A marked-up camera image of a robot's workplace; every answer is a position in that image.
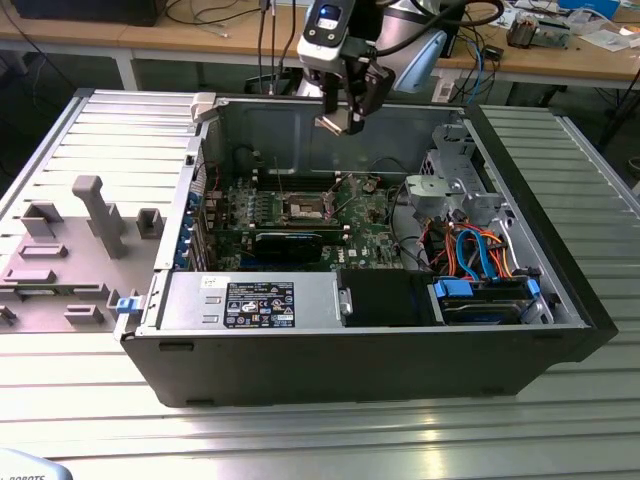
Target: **electronic component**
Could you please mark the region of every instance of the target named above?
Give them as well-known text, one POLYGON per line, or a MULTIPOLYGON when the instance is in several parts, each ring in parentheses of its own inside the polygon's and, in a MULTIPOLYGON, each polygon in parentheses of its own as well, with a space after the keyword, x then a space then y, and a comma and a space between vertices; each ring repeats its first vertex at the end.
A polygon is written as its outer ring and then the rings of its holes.
POLYGON ((507 32, 507 43, 511 47, 567 48, 571 30, 561 20, 551 18, 538 19, 531 14, 518 12, 507 32))
POLYGON ((504 49, 496 47, 494 45, 485 45, 480 53, 482 55, 482 58, 484 58, 485 60, 499 62, 502 60, 504 49))
POLYGON ((315 263, 322 257, 322 237, 309 233, 260 233, 253 250, 256 261, 269 264, 315 263))
POLYGON ((518 12, 507 31, 507 43, 510 47, 529 48, 537 28, 538 23, 534 16, 518 12))
POLYGON ((292 194, 283 200, 282 211, 292 223, 323 220, 325 202, 318 195, 292 194))
POLYGON ((515 325, 540 295, 535 280, 496 282, 443 279, 435 292, 447 325, 515 325))
POLYGON ((567 48, 571 29, 562 20, 538 19, 538 28, 531 40, 538 47, 567 48))
POLYGON ((424 273, 406 270, 340 270, 339 284, 348 289, 353 312, 346 327, 408 327, 435 324, 424 273))

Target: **black cable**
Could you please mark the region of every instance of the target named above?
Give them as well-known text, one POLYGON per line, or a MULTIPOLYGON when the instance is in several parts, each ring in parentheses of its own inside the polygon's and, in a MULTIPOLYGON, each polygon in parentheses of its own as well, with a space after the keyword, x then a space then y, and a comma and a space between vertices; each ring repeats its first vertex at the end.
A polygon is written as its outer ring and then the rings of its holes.
POLYGON ((31 39, 27 36, 26 33, 24 33, 20 27, 18 26, 18 24, 16 22, 13 21, 13 18, 11 18, 11 16, 9 15, 9 12, 7 12, 7 7, 5 7, 4 2, 0 1, 0 7, 2 7, 2 11, 4 12, 4 14, 6 15, 7 19, 9 20, 9 22, 11 22, 11 25, 13 25, 15 27, 16 30, 18 30, 18 32, 20 33, 20 35, 22 35, 22 38, 25 39, 25 41, 27 43, 29 43, 29 45, 31 45, 33 48, 36 49, 36 51, 42 55, 45 59, 45 61, 51 65, 51 67, 58 73, 58 75, 60 75, 60 77, 62 77, 62 79, 64 79, 65 82, 67 82, 67 84, 73 89, 73 90, 77 90, 78 87, 75 86, 75 84, 69 80, 69 77, 67 77, 64 73, 62 73, 62 71, 56 66, 55 63, 53 63, 51 61, 51 59, 48 57, 48 55, 46 53, 44 53, 42 50, 40 50, 40 47, 38 47, 35 43, 33 43, 31 41, 31 39))
POLYGON ((271 84, 269 85, 269 95, 275 95, 275 85, 274 82, 276 80, 276 5, 275 3, 272 6, 273 11, 271 12, 271 84))
POLYGON ((605 147, 609 144, 611 139, 613 139, 618 130, 620 130, 628 116, 640 103, 639 92, 636 92, 635 97, 630 99, 628 103, 625 103, 627 98, 629 97, 629 94, 633 91, 633 87, 638 81, 638 78, 640 78, 640 68, 638 68, 638 71, 629 84, 629 87, 624 92, 624 95, 622 96, 618 107, 614 111, 613 117, 611 117, 611 119, 607 122, 607 125, 604 127, 602 134, 600 135, 600 139, 598 140, 598 148, 601 152, 604 151, 605 147))
POLYGON ((634 177, 640 177, 640 157, 631 157, 627 160, 627 168, 634 177))
POLYGON ((193 171, 193 175, 191 176, 191 181, 195 182, 198 179, 198 175, 200 174, 200 169, 204 167, 204 162, 202 162, 200 165, 198 165, 196 167, 196 169, 193 171))
POLYGON ((282 75, 282 71, 284 69, 284 58, 287 56, 287 52, 289 51, 289 47, 291 43, 293 43, 293 39, 296 36, 296 0, 291 0, 291 33, 289 34, 289 38, 287 39, 287 43, 284 46, 284 50, 282 51, 282 55, 280 55, 280 60, 278 61, 278 73, 276 74, 276 88, 278 88, 278 82, 280 80, 280 76, 282 75))
POLYGON ((258 31, 258 85, 260 85, 260 95, 264 93, 262 86, 262 34, 264 33, 264 16, 266 11, 260 10, 260 29, 258 31))
POLYGON ((222 7, 209 7, 209 8, 203 8, 202 10, 198 11, 195 13, 194 17, 199 17, 200 15, 202 15, 203 13, 206 12, 213 12, 216 10, 225 10, 227 8, 231 8, 233 6, 235 6, 240 0, 233 0, 233 2, 231 2, 229 5, 224 5, 222 7))
POLYGON ((607 105, 613 108, 617 108, 617 105, 611 103, 611 100, 603 95, 603 93, 607 93, 607 92, 601 91, 599 88, 594 88, 594 90, 596 91, 598 96, 607 103, 607 105))
POLYGON ((390 162, 395 163, 397 166, 399 166, 399 167, 402 169, 402 171, 403 171, 404 173, 406 173, 407 175, 411 175, 411 172, 409 172, 409 170, 407 170, 407 169, 406 169, 406 167, 405 167, 404 165, 402 165, 402 163, 400 163, 400 160, 398 160, 398 159, 397 159, 397 158, 395 158, 395 157, 380 157, 380 158, 378 158, 378 159, 374 160, 374 161, 371 163, 371 165, 369 165, 369 169, 368 169, 368 170, 369 170, 370 172, 373 172, 373 167, 374 167, 376 164, 378 164, 378 163, 380 163, 380 162, 382 162, 382 161, 384 161, 384 160, 389 160, 390 162))
MULTIPOLYGON (((433 13, 431 13, 429 10, 427 10, 426 8, 424 8, 422 5, 420 5, 420 3, 418 2, 418 0, 410 0, 411 4, 416 7, 423 15, 425 15, 427 18, 429 17, 433 17, 433 13)), ((460 3, 464 3, 465 5, 468 5, 470 3, 491 3, 492 5, 495 5, 496 7, 498 7, 497 3, 494 3, 493 1, 484 1, 484 0, 470 0, 470 1, 465 1, 465 2, 460 2, 460 3)), ((471 18, 469 18, 468 21, 464 21, 464 20, 450 20, 447 18, 442 18, 440 20, 440 23, 443 25, 451 25, 454 27, 479 27, 480 25, 486 25, 487 23, 493 22, 494 20, 497 20, 498 18, 500 18, 502 16, 502 13, 500 13, 500 15, 498 15, 496 18, 493 18, 489 21, 485 21, 485 19, 480 19, 480 20, 473 20, 471 18)))
MULTIPOLYGON (((182 0, 174 0, 172 3, 170 3, 169 5, 167 5, 167 8, 164 11, 164 14, 167 16, 167 18, 169 18, 170 20, 173 20, 176 23, 180 23, 182 25, 211 25, 213 23, 220 23, 220 22, 225 22, 227 20, 232 20, 234 18, 238 18, 241 17, 243 15, 248 15, 249 13, 255 13, 255 12, 259 12, 260 9, 259 8, 253 8, 251 10, 245 10, 244 12, 240 12, 240 13, 236 13, 234 15, 230 15, 228 17, 225 18, 216 18, 215 20, 207 20, 206 22, 193 22, 193 21, 185 21, 185 20, 180 20, 179 18, 174 17, 173 15, 171 15, 171 9, 176 6, 178 3, 182 2, 182 0)), ((223 9, 223 8, 229 8, 231 5, 227 5, 225 7, 216 7, 218 9, 223 9)), ((214 10, 214 8, 211 9, 205 9, 205 10, 201 10, 200 12, 198 12, 198 15, 204 11, 209 11, 209 10, 214 10)))
MULTIPOLYGON (((471 18, 469 16, 468 13, 465 12, 465 15, 468 18, 471 18)), ((474 34, 475 38, 471 38, 469 35, 467 35, 462 29, 458 32, 458 35, 456 35, 457 38, 460 38, 462 40, 465 40, 465 47, 467 48, 467 52, 469 52, 469 55, 471 57, 477 56, 477 52, 472 52, 469 49, 469 42, 467 42, 467 39, 474 42, 475 45, 478 47, 478 50, 480 52, 482 52, 486 46, 486 42, 484 40, 484 37, 482 35, 480 35, 480 33, 478 33, 478 30, 475 27, 470 27, 470 28, 466 28, 467 30, 471 31, 474 34)), ((478 59, 476 58, 476 65, 474 65, 474 67, 469 70, 469 73, 467 74, 467 78, 464 80, 464 83, 462 84, 462 86, 460 88, 455 87, 457 92, 454 94, 454 96, 451 98, 451 100, 449 100, 450 102, 455 101, 456 98, 458 98, 458 95, 462 94, 462 97, 460 99, 461 102, 464 102, 464 96, 466 95, 472 95, 471 91, 467 91, 466 87, 467 87, 467 83, 469 83, 469 80, 471 79, 471 75, 473 74, 473 72, 476 71, 476 69, 478 68, 478 59)), ((480 82, 480 84, 478 85, 478 87, 480 87, 481 85, 483 85, 488 79, 492 78, 495 80, 495 68, 494 71, 492 73, 491 76, 487 77, 487 79, 485 79, 484 81, 480 82)), ((482 92, 478 91, 476 92, 476 95, 480 94, 480 93, 484 93, 484 90, 482 92)))
POLYGON ((640 68, 638 68, 638 71, 636 72, 636 76, 633 77, 633 80, 631 81, 631 84, 629 84, 629 88, 627 88, 626 92, 624 92, 624 95, 622 96, 622 100, 620 100, 620 106, 622 106, 622 104, 624 104, 624 101, 627 99, 627 97, 629 96, 629 94, 633 90, 633 87, 635 86, 636 82, 638 81, 638 77, 640 77, 640 68))
POLYGON ((400 248, 401 252, 403 252, 410 259, 412 259, 414 262, 416 262, 416 264, 418 265, 418 268, 420 270, 422 270, 424 272, 429 272, 429 273, 434 273, 435 274, 435 272, 429 268, 429 266, 427 265, 427 263, 424 260, 422 260, 420 257, 417 257, 416 255, 414 255, 413 252, 411 252, 406 247, 402 246, 402 242, 407 240, 409 237, 405 237, 402 240, 398 240, 398 236, 396 235, 396 230, 395 230, 395 228, 393 226, 393 214, 396 211, 396 206, 398 204, 398 198, 400 197, 400 194, 402 193, 402 190, 403 189, 406 190, 406 188, 407 188, 407 186, 403 182, 402 185, 400 185, 400 187, 398 188, 398 193, 396 193, 396 196, 393 199, 393 203, 391 204, 391 211, 389 212, 389 232, 391 233, 391 238, 392 238, 393 242, 396 245, 398 245, 398 248, 400 248))

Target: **desk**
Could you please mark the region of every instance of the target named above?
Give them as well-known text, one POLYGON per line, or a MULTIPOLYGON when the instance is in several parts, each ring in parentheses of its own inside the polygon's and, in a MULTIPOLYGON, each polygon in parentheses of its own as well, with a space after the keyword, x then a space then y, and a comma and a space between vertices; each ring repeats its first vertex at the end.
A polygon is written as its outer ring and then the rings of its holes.
MULTIPOLYGON (((224 0, 211 0, 223 4, 224 0)), ((251 8, 242 2, 225 14, 251 8)), ((301 30, 305 8, 296 9, 298 31, 301 30)), ((276 56, 282 54, 291 30, 291 7, 278 7, 276 56)), ((122 83, 127 90, 137 90, 138 80, 133 60, 173 60, 203 63, 257 64, 257 32, 259 15, 250 14, 228 22, 225 32, 230 38, 204 31, 196 26, 181 25, 162 17, 155 27, 134 27, 117 24, 26 20, 10 7, 10 15, 20 28, 48 53, 103 56, 115 59, 122 83)), ((174 15, 191 18, 188 5, 179 5, 174 15)), ((621 10, 624 21, 640 15, 621 10)), ((265 63, 271 54, 271 22, 265 25, 263 55, 265 63)), ((515 49, 506 45, 506 30, 484 26, 479 29, 487 42, 505 49, 496 79, 510 82, 584 87, 626 88, 640 68, 640 49, 625 49, 611 53, 579 38, 572 38, 567 50, 532 48, 515 49)), ((286 66, 300 66, 296 54, 297 35, 287 52, 286 66)), ((0 12, 0 50, 33 50, 0 12)), ((440 59, 433 75, 440 78, 434 100, 446 101, 453 82, 466 76, 475 67, 475 60, 462 42, 457 42, 451 58, 440 59)))

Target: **warning label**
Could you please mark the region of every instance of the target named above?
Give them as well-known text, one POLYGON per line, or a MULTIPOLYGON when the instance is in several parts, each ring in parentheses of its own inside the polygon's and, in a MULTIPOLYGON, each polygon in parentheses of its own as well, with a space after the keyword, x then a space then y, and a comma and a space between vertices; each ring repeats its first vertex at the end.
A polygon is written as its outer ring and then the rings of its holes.
POLYGON ((293 283, 229 283, 224 318, 227 328, 295 327, 293 283))

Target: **blue latch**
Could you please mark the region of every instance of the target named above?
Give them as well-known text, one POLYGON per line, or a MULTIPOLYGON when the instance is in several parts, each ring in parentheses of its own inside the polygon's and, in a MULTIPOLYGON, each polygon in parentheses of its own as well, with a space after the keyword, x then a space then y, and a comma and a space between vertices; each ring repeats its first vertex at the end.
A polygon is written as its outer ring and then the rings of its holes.
POLYGON ((144 296, 122 297, 116 303, 118 315, 127 313, 139 313, 144 310, 144 296))
POLYGON ((177 265, 179 268, 187 268, 187 259, 182 256, 181 253, 176 253, 173 257, 174 265, 177 265))
POLYGON ((438 280, 435 285, 436 297, 473 297, 473 288, 468 280, 438 280))
POLYGON ((531 292, 531 295, 533 295, 533 298, 540 296, 540 286, 533 278, 527 280, 527 287, 529 287, 529 291, 531 292))
POLYGON ((202 197, 198 195, 196 192, 189 192, 189 195, 187 195, 187 201, 189 202, 189 208, 194 209, 200 206, 200 203, 202 202, 202 197))

